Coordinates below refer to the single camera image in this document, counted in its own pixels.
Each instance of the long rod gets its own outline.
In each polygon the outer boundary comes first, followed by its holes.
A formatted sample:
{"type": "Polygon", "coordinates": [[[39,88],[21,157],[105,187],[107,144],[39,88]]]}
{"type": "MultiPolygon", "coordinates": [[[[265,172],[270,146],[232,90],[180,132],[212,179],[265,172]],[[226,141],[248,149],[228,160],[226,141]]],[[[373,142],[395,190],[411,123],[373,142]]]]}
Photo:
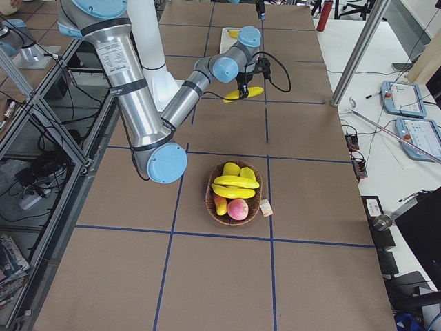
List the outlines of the long rod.
{"type": "Polygon", "coordinates": [[[331,105],[336,107],[343,98],[343,94],[349,83],[352,80],[353,74],[355,74],[358,64],[360,64],[364,53],[366,52],[367,46],[371,42],[373,35],[375,34],[378,25],[380,24],[387,7],[389,6],[391,0],[377,0],[375,5],[373,5],[372,12],[369,15],[365,27],[358,37],[357,43],[353,48],[352,54],[343,70],[342,76],[338,81],[337,87],[332,95],[331,105]]]}
{"type": "Polygon", "coordinates": [[[355,110],[351,110],[351,112],[355,115],[357,115],[358,117],[361,117],[362,119],[364,119],[366,122],[369,122],[370,124],[372,124],[373,126],[375,126],[376,128],[379,128],[380,130],[386,132],[387,134],[395,137],[399,142],[409,146],[410,148],[413,148],[414,150],[420,152],[421,154],[424,154],[425,156],[427,156],[428,158],[430,158],[432,161],[435,161],[436,163],[441,164],[441,160],[439,160],[439,158],[434,157],[432,154],[429,154],[428,152],[426,152],[425,150],[422,150],[421,148],[419,148],[418,146],[413,145],[412,143],[409,143],[408,141],[405,141],[404,139],[400,138],[399,136],[397,136],[395,133],[393,133],[392,131],[389,131],[388,129],[386,129],[385,127],[381,126],[380,124],[375,123],[374,121],[372,121],[371,119],[368,119],[367,117],[361,115],[359,112],[356,112],[355,110]]]}

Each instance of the office chair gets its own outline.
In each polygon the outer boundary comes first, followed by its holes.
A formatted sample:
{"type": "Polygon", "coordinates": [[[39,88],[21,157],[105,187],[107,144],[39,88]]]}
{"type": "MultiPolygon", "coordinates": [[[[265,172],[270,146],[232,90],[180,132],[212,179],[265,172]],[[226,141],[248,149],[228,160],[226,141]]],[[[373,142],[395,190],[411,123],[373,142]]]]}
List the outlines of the office chair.
{"type": "Polygon", "coordinates": [[[371,13],[373,5],[375,4],[375,0],[367,0],[364,5],[354,5],[353,3],[350,2],[348,2],[346,5],[343,6],[343,10],[346,10],[348,7],[352,7],[355,9],[338,15],[338,18],[341,18],[341,16],[356,14],[359,12],[360,17],[363,19],[363,21],[366,21],[366,16],[371,13]]]}

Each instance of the blue joint cap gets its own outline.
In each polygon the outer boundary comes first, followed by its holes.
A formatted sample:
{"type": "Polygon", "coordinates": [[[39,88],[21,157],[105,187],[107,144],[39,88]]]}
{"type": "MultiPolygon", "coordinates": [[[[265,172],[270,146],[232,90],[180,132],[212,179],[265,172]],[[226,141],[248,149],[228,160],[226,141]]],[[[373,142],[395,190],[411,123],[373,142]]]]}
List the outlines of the blue joint cap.
{"type": "Polygon", "coordinates": [[[260,31],[254,26],[244,26],[237,36],[237,40],[242,45],[247,47],[259,47],[260,46],[260,31]]]}
{"type": "Polygon", "coordinates": [[[80,30],[70,28],[68,26],[65,26],[64,24],[61,24],[60,22],[57,22],[57,23],[58,23],[58,29],[60,30],[60,33],[62,35],[65,35],[70,38],[84,40],[83,35],[81,34],[80,30]]]}
{"type": "Polygon", "coordinates": [[[3,22],[3,25],[8,27],[9,29],[27,27],[26,23],[20,19],[8,19],[7,21],[3,22]]]}
{"type": "Polygon", "coordinates": [[[13,48],[11,45],[7,43],[2,43],[1,41],[0,41],[0,47],[9,57],[13,57],[16,53],[18,53],[17,50],[13,48]]]}
{"type": "Polygon", "coordinates": [[[157,183],[169,184],[178,180],[187,167],[187,153],[177,143],[159,146],[147,162],[147,175],[157,183]]]}
{"type": "Polygon", "coordinates": [[[221,57],[213,65],[213,75],[223,83],[229,83],[239,73],[239,66],[231,57],[221,57]]]}
{"type": "Polygon", "coordinates": [[[127,0],[72,0],[72,3],[97,19],[115,19],[127,9],[127,0]]]}

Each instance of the brown bowl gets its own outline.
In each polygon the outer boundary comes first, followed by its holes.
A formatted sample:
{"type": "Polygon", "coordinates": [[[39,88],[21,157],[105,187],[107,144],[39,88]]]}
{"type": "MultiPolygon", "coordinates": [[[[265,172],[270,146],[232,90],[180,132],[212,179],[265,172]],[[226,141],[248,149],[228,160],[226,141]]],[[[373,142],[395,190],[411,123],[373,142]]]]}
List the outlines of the brown bowl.
{"type": "Polygon", "coordinates": [[[229,226],[243,225],[243,224],[250,222],[257,215],[257,213],[259,211],[260,199],[262,197],[262,177],[260,176],[259,171],[252,164],[249,164],[248,162],[241,161],[241,160],[227,161],[227,162],[224,162],[213,169],[212,175],[210,176],[209,181],[208,181],[207,191],[205,192],[205,205],[207,206],[207,210],[208,210],[209,214],[212,215],[213,218],[215,220],[217,220],[217,222],[222,223],[224,225],[229,225],[229,226]],[[235,219],[232,219],[228,214],[225,214],[223,216],[219,216],[216,213],[216,206],[214,205],[214,200],[213,200],[214,192],[213,192],[211,184],[214,182],[214,179],[216,177],[219,177],[222,175],[223,166],[227,162],[235,163],[241,168],[243,168],[243,167],[251,168],[254,171],[254,174],[256,175],[257,182],[260,184],[260,186],[255,189],[256,195],[254,195],[254,197],[249,198],[249,199],[244,199],[248,205],[248,216],[245,219],[243,219],[242,221],[237,221],[235,219]]]}

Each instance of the computer monitor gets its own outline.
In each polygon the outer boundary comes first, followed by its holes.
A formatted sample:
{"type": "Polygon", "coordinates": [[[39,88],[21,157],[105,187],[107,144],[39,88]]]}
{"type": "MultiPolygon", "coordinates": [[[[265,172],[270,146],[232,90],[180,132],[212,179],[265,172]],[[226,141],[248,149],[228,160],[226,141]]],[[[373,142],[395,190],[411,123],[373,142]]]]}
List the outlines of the computer monitor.
{"type": "Polygon", "coordinates": [[[441,188],[395,219],[401,234],[437,289],[441,289],[441,188]]]}

